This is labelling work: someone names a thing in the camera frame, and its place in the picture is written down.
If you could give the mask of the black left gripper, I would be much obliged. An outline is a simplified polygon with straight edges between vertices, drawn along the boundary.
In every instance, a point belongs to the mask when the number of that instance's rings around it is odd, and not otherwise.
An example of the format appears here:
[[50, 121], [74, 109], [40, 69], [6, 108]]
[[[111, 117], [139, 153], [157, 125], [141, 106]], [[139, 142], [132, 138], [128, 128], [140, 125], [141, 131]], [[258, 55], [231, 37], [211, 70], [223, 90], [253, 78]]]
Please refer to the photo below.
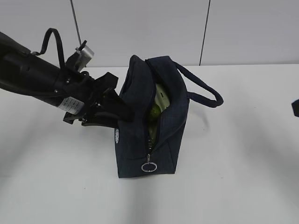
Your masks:
[[94, 79], [87, 71], [61, 72], [56, 78], [56, 107], [65, 111], [63, 121], [82, 126], [118, 127], [118, 120], [132, 122], [134, 112], [116, 93], [118, 77], [107, 72]]

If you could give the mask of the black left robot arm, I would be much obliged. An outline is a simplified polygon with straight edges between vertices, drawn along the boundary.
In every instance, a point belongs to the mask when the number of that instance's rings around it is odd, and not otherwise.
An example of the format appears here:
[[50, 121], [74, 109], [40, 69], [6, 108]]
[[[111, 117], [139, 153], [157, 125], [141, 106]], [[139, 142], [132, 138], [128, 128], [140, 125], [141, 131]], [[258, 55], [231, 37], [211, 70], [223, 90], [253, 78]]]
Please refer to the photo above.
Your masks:
[[63, 110], [68, 124], [117, 128], [119, 121], [133, 121], [134, 112], [115, 91], [118, 77], [108, 72], [94, 79], [84, 70], [93, 55], [84, 42], [65, 58], [54, 28], [46, 31], [39, 52], [1, 34], [0, 87]]

